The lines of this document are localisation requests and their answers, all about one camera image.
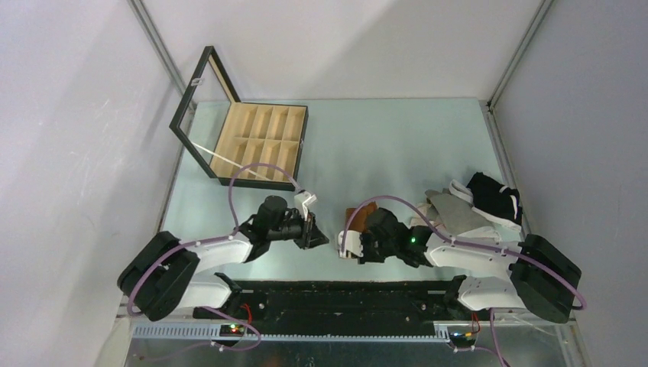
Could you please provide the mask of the orange-brown underwear with cream waistband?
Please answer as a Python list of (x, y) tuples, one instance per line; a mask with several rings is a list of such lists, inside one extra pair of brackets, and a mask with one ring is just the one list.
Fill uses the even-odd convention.
[(366, 219), (370, 214), (378, 209), (378, 206), (375, 202), (370, 202), (367, 205), (363, 206), (358, 213), (351, 220), (351, 224), (348, 230), (353, 230), (363, 234), (367, 231)]

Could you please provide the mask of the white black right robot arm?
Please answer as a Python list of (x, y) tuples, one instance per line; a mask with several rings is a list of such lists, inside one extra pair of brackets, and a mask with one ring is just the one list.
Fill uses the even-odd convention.
[(408, 227), (389, 210), (379, 208), (365, 229), (339, 233), (341, 253), (359, 263), (382, 263), (395, 257), (418, 268), (462, 270), (446, 291), (444, 308), (453, 319), (473, 311), (525, 309), (543, 320), (566, 323), (585, 302), (577, 293), (581, 269), (542, 236), (521, 242), (456, 238), (429, 221)]

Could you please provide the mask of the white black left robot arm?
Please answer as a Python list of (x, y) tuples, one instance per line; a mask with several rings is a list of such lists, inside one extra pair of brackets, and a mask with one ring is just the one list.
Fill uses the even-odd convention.
[(264, 255), (273, 242), (292, 241), (310, 249), (328, 243), (310, 207), (316, 195), (301, 191), (295, 206), (268, 196), (233, 235), (183, 244), (168, 231), (157, 233), (119, 275), (117, 286), (150, 321), (179, 309), (211, 307), (223, 318), (240, 312), (239, 287), (215, 270)]

